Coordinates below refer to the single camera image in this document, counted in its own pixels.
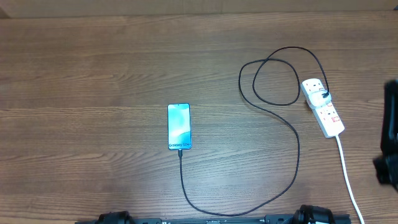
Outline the blue Galaxy smartphone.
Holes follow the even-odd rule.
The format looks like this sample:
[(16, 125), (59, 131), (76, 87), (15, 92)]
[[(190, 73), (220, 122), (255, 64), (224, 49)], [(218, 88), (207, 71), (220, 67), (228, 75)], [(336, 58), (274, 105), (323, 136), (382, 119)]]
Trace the blue Galaxy smartphone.
[(190, 105), (188, 103), (167, 106), (168, 149), (188, 150), (192, 148)]

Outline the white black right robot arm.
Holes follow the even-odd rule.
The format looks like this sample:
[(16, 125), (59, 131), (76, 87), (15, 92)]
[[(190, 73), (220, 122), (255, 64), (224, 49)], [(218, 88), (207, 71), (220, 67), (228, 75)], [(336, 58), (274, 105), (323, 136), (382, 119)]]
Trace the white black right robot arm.
[[(330, 92), (319, 79), (311, 78), (301, 83), (307, 104), (311, 108), (321, 130), (326, 138), (335, 138), (345, 178), (349, 197), (358, 215), (364, 223), (363, 215), (355, 201), (346, 170), (346, 162), (339, 135), (345, 130), (344, 124), (331, 102)], [(397, 80), (391, 80), (384, 85), (384, 118), (381, 134), (382, 156), (373, 160), (377, 179), (380, 184), (390, 184), (397, 188)]]

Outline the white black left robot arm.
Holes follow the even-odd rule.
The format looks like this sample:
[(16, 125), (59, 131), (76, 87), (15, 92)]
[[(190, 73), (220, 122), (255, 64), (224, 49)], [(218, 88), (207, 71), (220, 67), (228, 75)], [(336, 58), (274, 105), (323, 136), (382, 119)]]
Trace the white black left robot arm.
[(135, 224), (129, 212), (111, 212), (101, 214), (96, 224)]

